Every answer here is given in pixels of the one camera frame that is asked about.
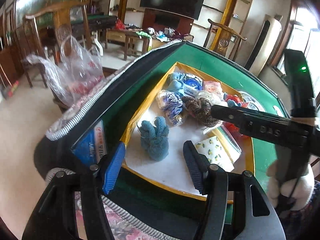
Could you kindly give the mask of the plaid sleeved right forearm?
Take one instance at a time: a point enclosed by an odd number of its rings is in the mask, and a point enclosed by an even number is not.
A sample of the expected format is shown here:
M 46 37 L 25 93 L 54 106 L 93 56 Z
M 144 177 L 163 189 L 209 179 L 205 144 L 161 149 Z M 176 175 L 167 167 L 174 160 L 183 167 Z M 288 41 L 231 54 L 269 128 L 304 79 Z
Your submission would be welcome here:
M 319 239 L 319 181 L 306 207 L 280 219 L 286 239 Z

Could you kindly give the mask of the white gloved right hand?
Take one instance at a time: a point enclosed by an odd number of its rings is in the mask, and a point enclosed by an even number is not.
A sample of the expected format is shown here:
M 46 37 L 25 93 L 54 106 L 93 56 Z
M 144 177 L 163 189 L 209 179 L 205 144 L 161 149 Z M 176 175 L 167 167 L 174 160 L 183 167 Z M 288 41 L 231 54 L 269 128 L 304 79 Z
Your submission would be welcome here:
M 297 181 L 296 179 L 291 179 L 279 187 L 279 183 L 276 180 L 277 165 L 278 161 L 275 160 L 268 167 L 266 172 L 266 175 L 269 177 L 267 196 L 274 208 L 276 208 L 278 205 L 279 195 L 281 194 L 284 197 L 289 197 Z M 307 204 L 310 202 L 314 185 L 315 180 L 313 170 L 311 165 L 308 164 L 291 196 L 296 201 L 294 206 L 291 208 L 291 211 L 298 211 L 307 206 Z

